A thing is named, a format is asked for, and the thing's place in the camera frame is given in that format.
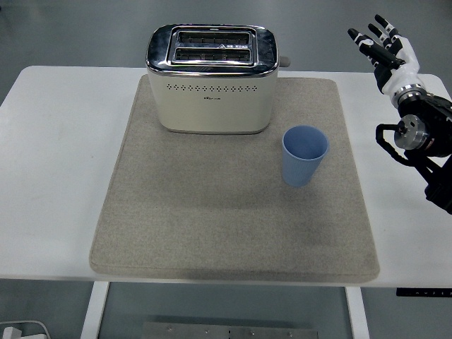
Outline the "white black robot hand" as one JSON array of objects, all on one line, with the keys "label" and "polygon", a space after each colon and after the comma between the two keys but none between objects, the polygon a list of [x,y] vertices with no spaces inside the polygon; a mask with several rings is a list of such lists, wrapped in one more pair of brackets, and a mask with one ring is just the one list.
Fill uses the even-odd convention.
[{"label": "white black robot hand", "polygon": [[416,96],[425,92],[424,83],[418,76],[420,65],[410,41],[395,26],[378,14],[375,21],[380,26],[370,23],[368,29],[376,39],[354,28],[348,29],[347,33],[374,67],[379,91],[398,107],[404,94]]}]

